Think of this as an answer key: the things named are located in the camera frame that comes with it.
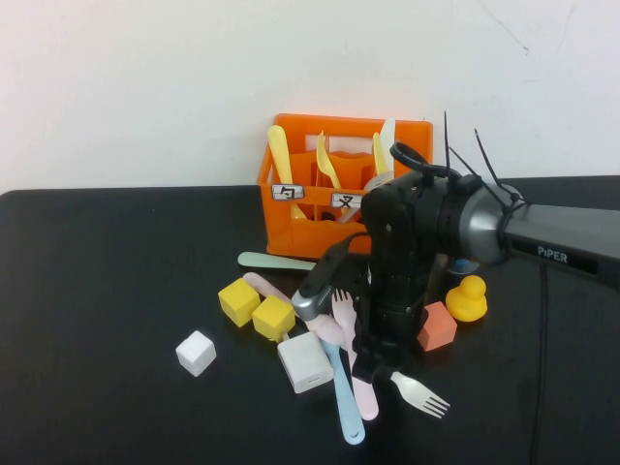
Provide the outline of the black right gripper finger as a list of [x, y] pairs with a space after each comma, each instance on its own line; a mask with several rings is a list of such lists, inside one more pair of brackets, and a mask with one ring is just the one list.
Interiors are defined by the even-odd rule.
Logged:
[[383, 346], [382, 375], [390, 377], [393, 372], [399, 372], [406, 361], [406, 347], [397, 342], [386, 342]]
[[372, 385], [384, 368], [384, 358], [376, 351], [361, 348], [354, 362], [352, 375], [366, 384]]

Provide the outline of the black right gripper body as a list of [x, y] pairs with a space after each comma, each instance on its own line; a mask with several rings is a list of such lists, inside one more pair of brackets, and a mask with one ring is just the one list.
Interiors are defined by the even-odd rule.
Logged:
[[372, 244], [367, 341], [381, 357], [399, 357], [419, 332], [432, 255]]

